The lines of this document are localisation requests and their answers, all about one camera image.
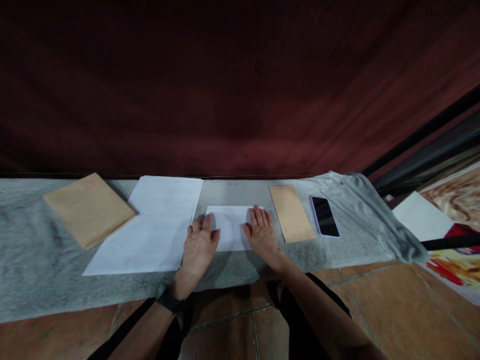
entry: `black watch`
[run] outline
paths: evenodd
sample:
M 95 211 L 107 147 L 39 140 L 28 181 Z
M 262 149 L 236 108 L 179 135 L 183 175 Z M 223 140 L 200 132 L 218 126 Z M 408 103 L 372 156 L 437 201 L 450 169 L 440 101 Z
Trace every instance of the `black watch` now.
M 174 298 L 165 284 L 161 284 L 158 287 L 155 293 L 155 298 L 157 303 L 170 310 L 173 315 L 181 312 L 185 306 L 185 300 L 177 300 Z

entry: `person's left hand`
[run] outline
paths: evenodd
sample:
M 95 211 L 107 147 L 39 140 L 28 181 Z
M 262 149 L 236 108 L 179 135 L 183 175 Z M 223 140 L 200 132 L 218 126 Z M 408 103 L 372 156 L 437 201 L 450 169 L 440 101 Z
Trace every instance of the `person's left hand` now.
M 196 219 L 188 227 L 188 235 L 183 245 L 183 263 L 181 269 L 186 273 L 198 276 L 198 280 L 207 271 L 220 240 L 220 230 L 211 231 L 211 214 L 203 221 L 203 226 Z

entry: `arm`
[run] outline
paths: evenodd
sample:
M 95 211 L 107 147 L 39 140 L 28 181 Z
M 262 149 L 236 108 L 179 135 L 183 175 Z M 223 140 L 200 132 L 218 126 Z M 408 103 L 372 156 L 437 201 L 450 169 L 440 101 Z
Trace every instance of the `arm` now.
M 185 300 L 202 279 L 212 261 L 220 231 L 210 231 L 211 216 L 207 215 L 200 227 L 197 219 L 188 227 L 183 245 L 183 263 L 168 286 L 170 294 L 177 300 Z M 158 302 L 135 324 L 123 341 L 109 357 L 113 359 L 153 359 L 162 344 L 175 315 Z
M 332 359 L 386 359 L 355 322 L 291 262 L 277 243 L 272 215 L 250 209 L 251 230 L 243 226 L 253 251 L 290 290 Z

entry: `hand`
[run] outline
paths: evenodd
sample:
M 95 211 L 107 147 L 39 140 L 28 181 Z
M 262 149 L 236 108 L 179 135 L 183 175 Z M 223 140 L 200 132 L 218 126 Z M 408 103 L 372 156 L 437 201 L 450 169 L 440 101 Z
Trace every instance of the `hand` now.
M 210 224 L 210 214 L 206 216 L 202 227 L 198 219 L 193 221 L 183 245 L 183 264 L 180 269 L 198 276 L 199 281 L 212 262 L 220 240 L 220 230 L 211 231 Z
M 279 255 L 283 252 L 277 243 L 274 220 L 272 214 L 261 210 L 258 205 L 249 209 L 251 230 L 243 224 L 243 232 L 250 243 L 252 250 L 273 269 Z

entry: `sheet of paper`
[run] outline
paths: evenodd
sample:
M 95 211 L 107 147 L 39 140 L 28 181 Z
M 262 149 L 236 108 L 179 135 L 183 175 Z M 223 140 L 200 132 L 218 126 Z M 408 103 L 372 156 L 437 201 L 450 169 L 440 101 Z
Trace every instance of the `sheet of paper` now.
M 242 224 L 250 223 L 249 209 L 252 206 L 207 206 L 207 215 L 212 213 L 211 229 L 220 229 L 217 252 L 252 250 Z
M 393 214 L 421 242 L 443 239 L 454 221 L 418 192 L 412 192 L 398 204 Z
M 128 199 L 139 215 L 105 239 L 83 275 L 177 270 L 202 184 L 194 178 L 142 176 Z
M 286 243 L 315 239 L 302 202 L 293 185 L 269 186 Z

